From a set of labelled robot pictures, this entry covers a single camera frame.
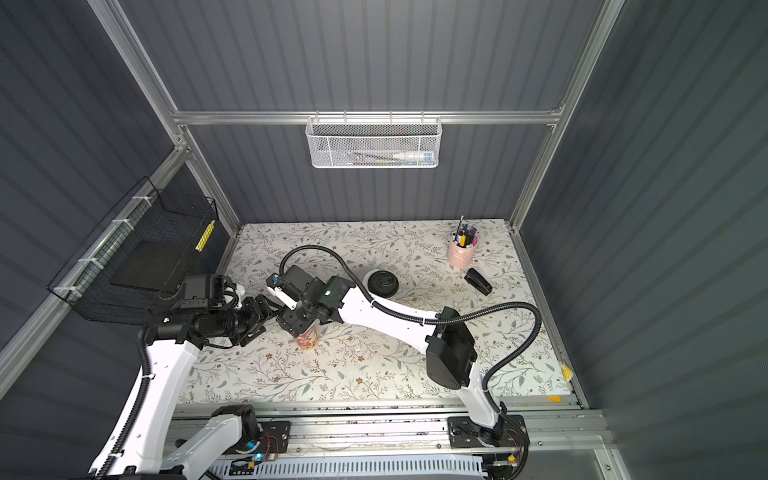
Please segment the paper milk tea cup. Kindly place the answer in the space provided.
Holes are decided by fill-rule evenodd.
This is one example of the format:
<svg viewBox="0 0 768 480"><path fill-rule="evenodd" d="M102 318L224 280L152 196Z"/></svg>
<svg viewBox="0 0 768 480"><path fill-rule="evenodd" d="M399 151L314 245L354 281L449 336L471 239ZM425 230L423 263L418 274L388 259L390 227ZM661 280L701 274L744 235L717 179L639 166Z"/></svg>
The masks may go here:
<svg viewBox="0 0 768 480"><path fill-rule="evenodd" d="M310 350L316 347L318 340L318 328L316 326L311 326L304 333L296 337L296 344L303 350Z"/></svg>

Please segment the black cup lid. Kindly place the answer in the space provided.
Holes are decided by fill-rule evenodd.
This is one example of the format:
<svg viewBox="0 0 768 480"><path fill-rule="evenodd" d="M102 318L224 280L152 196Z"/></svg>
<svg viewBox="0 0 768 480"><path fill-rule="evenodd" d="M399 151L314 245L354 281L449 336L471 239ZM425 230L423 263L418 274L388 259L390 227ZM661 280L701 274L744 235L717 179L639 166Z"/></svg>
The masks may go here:
<svg viewBox="0 0 768 480"><path fill-rule="evenodd" d="M397 276L388 270L375 270L366 274L365 285L372 295L388 299L398 292L400 282Z"/></svg>

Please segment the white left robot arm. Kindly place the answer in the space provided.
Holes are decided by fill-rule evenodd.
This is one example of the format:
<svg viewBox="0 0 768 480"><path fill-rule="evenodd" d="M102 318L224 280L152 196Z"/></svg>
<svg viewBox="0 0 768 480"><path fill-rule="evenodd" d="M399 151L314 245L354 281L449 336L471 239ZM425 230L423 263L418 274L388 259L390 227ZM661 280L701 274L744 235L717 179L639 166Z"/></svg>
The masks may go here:
<svg viewBox="0 0 768 480"><path fill-rule="evenodd" d="M164 445L182 387L201 351L215 338L245 346L281 313L262 295L181 300L140 330L141 367L117 423L88 472L91 479L198 479L225 452L263 461L272 443L254 410L229 405L170 455Z"/></svg>

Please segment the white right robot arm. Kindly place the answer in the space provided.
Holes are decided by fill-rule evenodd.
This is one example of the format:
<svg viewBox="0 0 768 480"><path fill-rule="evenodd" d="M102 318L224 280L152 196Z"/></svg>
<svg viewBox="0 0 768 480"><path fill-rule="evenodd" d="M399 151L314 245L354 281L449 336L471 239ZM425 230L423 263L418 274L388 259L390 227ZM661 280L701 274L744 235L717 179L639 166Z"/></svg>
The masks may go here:
<svg viewBox="0 0 768 480"><path fill-rule="evenodd" d="M343 277L323 282L304 272L293 280L287 274L273 274L266 284L270 293L286 305L278 317L279 325L296 339L315 341L319 326L331 322L366 327L393 337L424 356L428 377L457 393L474 424L487 429L499 424L499 407L484 392L474 338L464 324L432 325L434 312L367 297L364 288Z"/></svg>

